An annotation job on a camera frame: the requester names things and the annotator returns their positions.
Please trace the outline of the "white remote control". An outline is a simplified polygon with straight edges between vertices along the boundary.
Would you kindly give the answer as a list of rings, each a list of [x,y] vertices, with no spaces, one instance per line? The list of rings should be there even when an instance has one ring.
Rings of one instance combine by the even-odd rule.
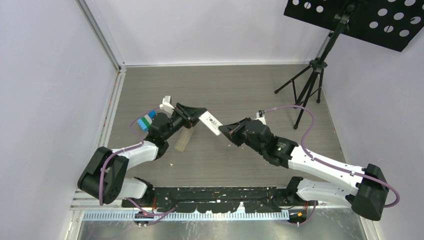
[[[223,124],[217,118],[215,118],[209,111],[203,113],[199,117],[199,120],[216,136],[219,136],[221,134],[219,127]]]

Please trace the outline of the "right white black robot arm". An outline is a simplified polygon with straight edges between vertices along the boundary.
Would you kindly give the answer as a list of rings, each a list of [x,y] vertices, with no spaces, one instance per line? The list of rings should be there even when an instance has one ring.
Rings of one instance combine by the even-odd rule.
[[[293,177],[285,198],[291,205],[302,201],[322,201],[350,207],[356,214],[379,221],[389,188],[380,167],[349,165],[310,152],[297,142],[274,135],[258,119],[245,118],[219,126],[219,131],[233,144],[247,145],[271,165],[305,172],[322,179],[315,182]]]

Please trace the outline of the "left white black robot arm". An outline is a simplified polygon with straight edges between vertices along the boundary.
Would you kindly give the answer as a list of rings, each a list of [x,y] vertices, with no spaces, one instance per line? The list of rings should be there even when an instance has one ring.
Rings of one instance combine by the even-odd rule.
[[[177,103],[170,114],[155,113],[140,143],[117,149],[97,148],[77,181],[78,189],[96,198],[100,205],[132,199],[148,207],[154,199],[149,184],[138,177],[127,178],[127,170],[161,158],[169,147],[168,139],[181,128],[194,127],[206,112],[205,107]]]

